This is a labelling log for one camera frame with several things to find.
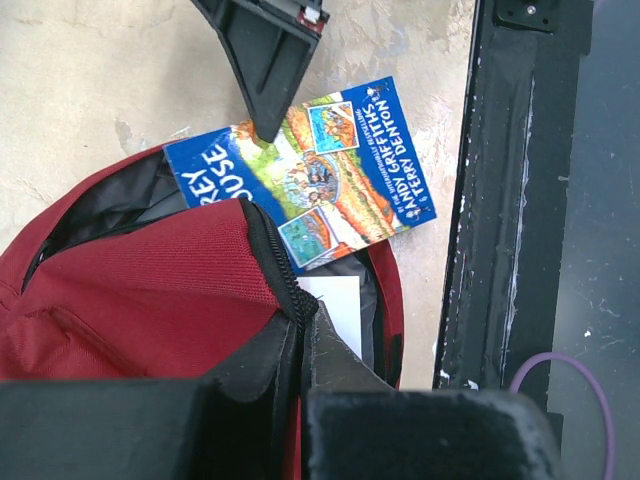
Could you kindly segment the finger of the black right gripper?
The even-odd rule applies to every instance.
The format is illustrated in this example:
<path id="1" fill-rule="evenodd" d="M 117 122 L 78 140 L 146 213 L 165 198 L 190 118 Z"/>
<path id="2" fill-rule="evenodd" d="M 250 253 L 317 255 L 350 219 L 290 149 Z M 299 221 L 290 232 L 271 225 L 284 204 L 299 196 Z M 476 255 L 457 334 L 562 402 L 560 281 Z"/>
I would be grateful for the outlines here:
<path id="1" fill-rule="evenodd" d="M 271 142 L 330 15 L 320 1 L 194 0 L 216 31 L 257 136 Z"/>

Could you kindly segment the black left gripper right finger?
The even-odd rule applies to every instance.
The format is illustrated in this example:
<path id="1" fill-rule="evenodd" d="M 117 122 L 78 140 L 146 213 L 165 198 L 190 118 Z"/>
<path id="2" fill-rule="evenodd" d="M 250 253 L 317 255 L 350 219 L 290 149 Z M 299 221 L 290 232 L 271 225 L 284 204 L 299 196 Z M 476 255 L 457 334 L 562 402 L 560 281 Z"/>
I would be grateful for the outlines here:
<path id="1" fill-rule="evenodd" d="M 306 479 L 560 479 L 550 426 L 505 391 L 399 391 L 378 377 L 319 307 L 304 336 Z"/>

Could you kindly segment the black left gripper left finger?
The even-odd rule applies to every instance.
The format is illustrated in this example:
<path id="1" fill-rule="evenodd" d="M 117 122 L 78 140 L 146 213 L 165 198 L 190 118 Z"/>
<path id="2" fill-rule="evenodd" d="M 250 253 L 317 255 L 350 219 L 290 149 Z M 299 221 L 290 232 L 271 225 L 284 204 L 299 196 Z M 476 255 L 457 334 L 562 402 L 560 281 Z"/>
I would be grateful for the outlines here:
<path id="1" fill-rule="evenodd" d="M 196 379 L 8 382 L 5 479 L 280 479 L 298 329 L 275 315 Z"/>

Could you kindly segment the white coffee photo notebook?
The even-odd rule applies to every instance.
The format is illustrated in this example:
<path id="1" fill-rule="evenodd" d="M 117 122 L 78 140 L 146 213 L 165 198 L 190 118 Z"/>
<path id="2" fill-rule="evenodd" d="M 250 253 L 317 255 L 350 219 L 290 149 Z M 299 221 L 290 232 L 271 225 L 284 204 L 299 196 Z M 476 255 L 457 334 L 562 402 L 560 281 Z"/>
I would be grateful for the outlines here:
<path id="1" fill-rule="evenodd" d="M 337 334 L 362 358 L 359 278 L 312 276 L 301 277 L 298 282 L 304 290 L 324 303 Z"/>

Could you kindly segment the blue comic paperback book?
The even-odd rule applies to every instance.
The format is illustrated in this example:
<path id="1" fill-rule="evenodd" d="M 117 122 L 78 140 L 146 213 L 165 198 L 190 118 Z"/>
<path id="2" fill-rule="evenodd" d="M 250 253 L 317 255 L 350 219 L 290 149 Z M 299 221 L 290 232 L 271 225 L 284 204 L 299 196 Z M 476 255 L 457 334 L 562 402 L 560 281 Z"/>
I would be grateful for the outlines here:
<path id="1" fill-rule="evenodd" d="M 261 206 L 297 272 L 436 217 L 392 77 L 290 107 L 271 142 L 245 121 L 164 151 L 188 206 Z"/>

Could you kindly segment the red backpack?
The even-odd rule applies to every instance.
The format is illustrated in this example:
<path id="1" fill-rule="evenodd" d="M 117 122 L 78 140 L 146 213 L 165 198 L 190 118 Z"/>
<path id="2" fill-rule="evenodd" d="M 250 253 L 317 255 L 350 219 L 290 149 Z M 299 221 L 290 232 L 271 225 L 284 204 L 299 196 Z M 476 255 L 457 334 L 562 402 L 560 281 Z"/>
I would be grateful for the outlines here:
<path id="1" fill-rule="evenodd" d="M 162 147 L 81 181 L 1 256 L 1 380 L 195 378 L 317 299 L 266 210 L 188 207 Z"/>

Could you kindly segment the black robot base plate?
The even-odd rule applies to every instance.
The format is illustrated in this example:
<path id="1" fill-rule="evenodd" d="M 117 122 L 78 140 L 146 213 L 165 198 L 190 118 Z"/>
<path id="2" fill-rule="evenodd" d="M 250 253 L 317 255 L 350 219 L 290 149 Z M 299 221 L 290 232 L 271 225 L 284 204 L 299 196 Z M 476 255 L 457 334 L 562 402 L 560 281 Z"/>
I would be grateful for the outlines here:
<path id="1" fill-rule="evenodd" d="M 639 475 L 639 5 L 480 1 L 433 385 L 520 390 L 571 479 Z"/>

